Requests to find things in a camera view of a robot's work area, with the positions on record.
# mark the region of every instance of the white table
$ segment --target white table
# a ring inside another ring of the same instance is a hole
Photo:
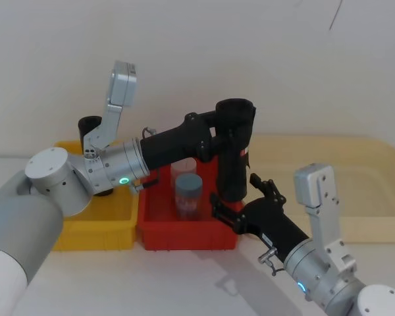
[[[0,159],[0,185],[25,163]],[[350,247],[362,281],[395,287],[395,245]],[[265,250],[244,236],[234,251],[51,253],[14,316],[324,315],[286,273],[257,262]]]

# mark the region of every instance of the robotic arm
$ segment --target robotic arm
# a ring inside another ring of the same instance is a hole
[[[213,194],[213,216],[237,234],[254,234],[268,247],[259,257],[275,276],[286,271],[308,301],[314,301],[329,316],[395,315],[395,289],[384,285],[364,285],[354,275],[356,261],[341,239],[339,199],[331,166],[312,164],[294,175],[297,201],[310,217],[313,238],[309,238],[285,214],[286,202],[272,180],[256,174],[250,183],[264,197],[233,212]],[[276,269],[277,256],[283,269]]]
[[[245,99],[218,102],[215,111],[190,113],[171,130],[114,144],[120,114],[132,104],[136,68],[116,62],[101,124],[83,139],[83,155],[52,147],[33,156],[25,172],[0,189],[0,316],[10,315],[57,241],[63,217],[82,212],[92,195],[135,180],[186,157],[218,155],[217,188],[225,201],[246,195],[247,147],[255,107]]]

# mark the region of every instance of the black robot arm segment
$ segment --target black robot arm segment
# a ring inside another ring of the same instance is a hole
[[[262,242],[277,251],[276,256],[284,262],[287,255],[308,236],[285,214],[286,203],[272,180],[261,181],[256,174],[251,174],[250,183],[260,190],[265,197],[256,199],[235,213],[222,204],[217,195],[211,195],[213,216],[230,226],[237,234],[254,234]]]
[[[153,170],[187,157],[206,163],[218,155],[218,192],[225,201],[240,201],[247,194],[246,165],[254,116],[255,107],[246,99],[218,102],[215,111],[187,114],[180,126],[142,139],[142,156]]]

